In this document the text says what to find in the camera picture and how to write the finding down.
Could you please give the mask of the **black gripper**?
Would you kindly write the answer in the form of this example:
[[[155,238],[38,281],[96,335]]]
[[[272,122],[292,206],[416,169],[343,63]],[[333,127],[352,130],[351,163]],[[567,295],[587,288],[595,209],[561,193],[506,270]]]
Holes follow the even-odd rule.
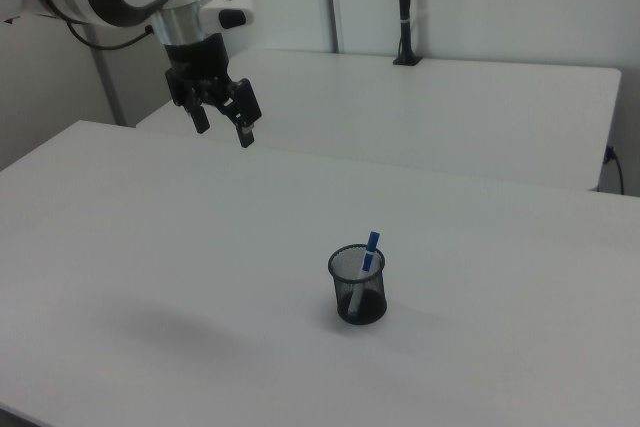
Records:
[[[234,82],[228,74],[229,56],[221,33],[189,45],[166,46],[170,67],[165,72],[171,98],[183,106],[195,130],[210,128],[203,104],[220,107],[235,126],[240,145],[255,140],[254,124],[262,112],[248,79]]]

